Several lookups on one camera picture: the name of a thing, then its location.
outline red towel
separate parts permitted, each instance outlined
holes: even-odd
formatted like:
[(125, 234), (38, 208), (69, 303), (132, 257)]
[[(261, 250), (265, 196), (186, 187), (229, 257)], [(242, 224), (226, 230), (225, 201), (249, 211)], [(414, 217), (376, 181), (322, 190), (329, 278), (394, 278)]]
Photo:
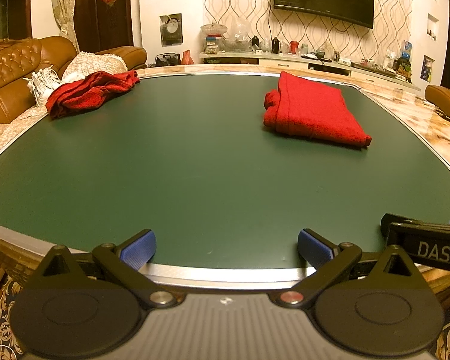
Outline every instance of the red towel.
[(118, 74), (97, 71), (80, 81), (60, 85), (48, 98), (46, 108), (52, 118), (96, 109), (139, 81), (135, 70)]
[(278, 91), (265, 95), (265, 109), (263, 124), (277, 132), (358, 147), (372, 140), (348, 111), (339, 89), (284, 71)]

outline wavy line wallpaper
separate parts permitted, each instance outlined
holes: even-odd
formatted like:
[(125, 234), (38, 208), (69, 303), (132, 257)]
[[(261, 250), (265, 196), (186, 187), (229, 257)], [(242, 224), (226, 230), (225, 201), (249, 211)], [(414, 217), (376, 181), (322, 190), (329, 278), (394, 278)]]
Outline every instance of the wavy line wallpaper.
[[(205, 23), (221, 23), (230, 28), (232, 17), (245, 17), (251, 23), (249, 36), (270, 38), (270, 0), (204, 0)], [(374, 28), (370, 30), (329, 17), (272, 9), (272, 37), (287, 42), (308, 43), (317, 49), (328, 40), (341, 56), (380, 59), (387, 49), (400, 51), (410, 37), (412, 0), (375, 0)]]

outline green table top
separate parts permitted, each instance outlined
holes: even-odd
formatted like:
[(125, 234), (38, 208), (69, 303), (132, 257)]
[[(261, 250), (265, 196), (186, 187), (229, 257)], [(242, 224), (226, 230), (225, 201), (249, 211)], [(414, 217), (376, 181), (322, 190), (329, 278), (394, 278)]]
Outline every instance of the green table top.
[(447, 223), (450, 170), (355, 88), (368, 149), (267, 131), (276, 76), (144, 79), (102, 108), (41, 120), (0, 155), (0, 225), (90, 251), (143, 228), (152, 262), (204, 268), (303, 265), (296, 238), (379, 251), (385, 212)]

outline crumpled red towel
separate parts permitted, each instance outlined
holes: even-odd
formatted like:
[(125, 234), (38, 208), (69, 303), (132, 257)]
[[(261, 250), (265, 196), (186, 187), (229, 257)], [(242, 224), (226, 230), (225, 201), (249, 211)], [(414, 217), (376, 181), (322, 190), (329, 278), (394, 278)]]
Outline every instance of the crumpled red towel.
[(96, 109), (139, 81), (135, 70), (118, 74), (97, 71), (80, 81), (60, 85), (48, 98), (46, 108), (52, 118)]
[(372, 138), (347, 109), (342, 92), (282, 71), (278, 91), (265, 95), (263, 124), (277, 132), (358, 147)]

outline brown leather chair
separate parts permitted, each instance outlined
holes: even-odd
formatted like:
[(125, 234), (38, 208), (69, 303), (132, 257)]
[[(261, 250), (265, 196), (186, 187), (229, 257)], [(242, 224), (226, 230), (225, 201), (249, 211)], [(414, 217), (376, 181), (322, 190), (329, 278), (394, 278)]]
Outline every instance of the brown leather chair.
[[(145, 66), (147, 53), (141, 47), (123, 46), (97, 54), (121, 56), (127, 68)], [(61, 36), (43, 39), (0, 40), (0, 123), (10, 123), (35, 104), (27, 88), (34, 71), (51, 66), (61, 78), (77, 55), (73, 44)]]
[(425, 89), (425, 99), (435, 104), (450, 117), (450, 89), (443, 86), (428, 85)]

